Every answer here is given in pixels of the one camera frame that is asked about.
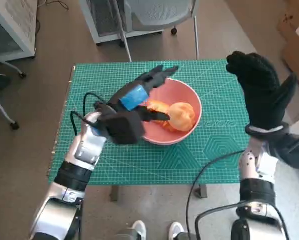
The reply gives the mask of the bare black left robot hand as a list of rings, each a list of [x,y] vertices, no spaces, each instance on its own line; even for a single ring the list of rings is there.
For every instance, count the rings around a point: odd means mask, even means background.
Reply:
[[[164,70],[162,65],[158,65],[124,85],[110,98],[107,105],[116,112],[136,111],[144,122],[169,120],[170,117],[166,113],[149,110],[142,104],[148,100],[153,89],[164,85],[166,79],[174,75],[178,69],[178,66],[173,66]]]

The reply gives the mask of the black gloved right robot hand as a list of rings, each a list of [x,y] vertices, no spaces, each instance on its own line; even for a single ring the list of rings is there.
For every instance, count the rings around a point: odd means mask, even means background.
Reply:
[[[249,125],[265,131],[282,127],[297,76],[290,74],[281,83],[272,63],[257,53],[234,51],[226,61],[226,70],[237,77],[244,92]]]

